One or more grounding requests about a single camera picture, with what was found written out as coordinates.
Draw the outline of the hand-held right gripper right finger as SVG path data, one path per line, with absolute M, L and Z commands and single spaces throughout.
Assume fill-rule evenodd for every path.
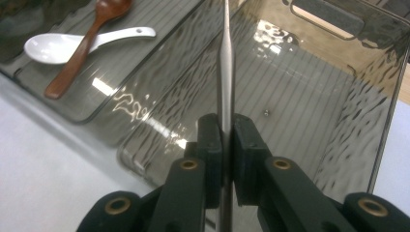
M 257 208 L 264 232 L 355 232 L 298 164 L 273 156 L 254 122 L 240 114 L 233 148 L 238 204 Z

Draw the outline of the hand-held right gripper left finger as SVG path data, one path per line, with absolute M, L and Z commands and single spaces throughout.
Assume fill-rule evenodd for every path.
M 148 232 L 204 232 L 208 209 L 220 205 L 222 143 L 217 115 L 197 121 L 197 140 L 168 172 Z

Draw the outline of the clear grey plastic basket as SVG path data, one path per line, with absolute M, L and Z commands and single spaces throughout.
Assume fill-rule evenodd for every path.
M 91 0 L 0 0 L 0 63 L 9 63 L 31 37 L 48 32 Z
M 92 52 L 69 90 L 58 100 L 44 96 L 60 72 L 18 56 L 0 71 L 61 117 L 114 146 L 158 109 L 222 25 L 222 0 L 135 0 L 106 30 L 148 26 L 153 39 L 122 39 Z
M 221 0 L 204 0 L 112 101 L 119 161 L 152 185 L 217 109 Z M 369 189 L 410 21 L 367 0 L 234 0 L 235 109 L 328 196 Z

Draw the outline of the silver metal cutlery piece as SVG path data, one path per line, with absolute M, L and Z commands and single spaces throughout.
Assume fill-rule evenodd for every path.
M 232 231 L 231 136 L 233 114 L 234 57 L 230 36 L 229 0 L 223 0 L 223 25 L 218 63 L 218 118 L 222 144 L 220 208 L 217 232 Z

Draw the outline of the brown wooden spoon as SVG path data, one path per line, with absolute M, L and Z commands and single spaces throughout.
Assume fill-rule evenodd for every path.
M 109 20 L 125 15 L 131 7 L 132 0 L 96 0 L 93 24 L 69 61 L 45 88 L 44 96 L 46 98 L 58 100 L 69 90 L 91 50 L 99 30 Z

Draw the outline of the white ceramic spoon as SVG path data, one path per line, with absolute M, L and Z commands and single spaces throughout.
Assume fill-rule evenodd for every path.
M 155 38 L 156 31 L 151 27 L 131 27 L 99 34 L 92 43 L 90 52 L 104 44 L 128 38 Z M 24 52 L 32 60 L 39 63 L 60 65 L 67 63 L 73 56 L 83 36 L 45 33 L 34 36 L 24 44 Z

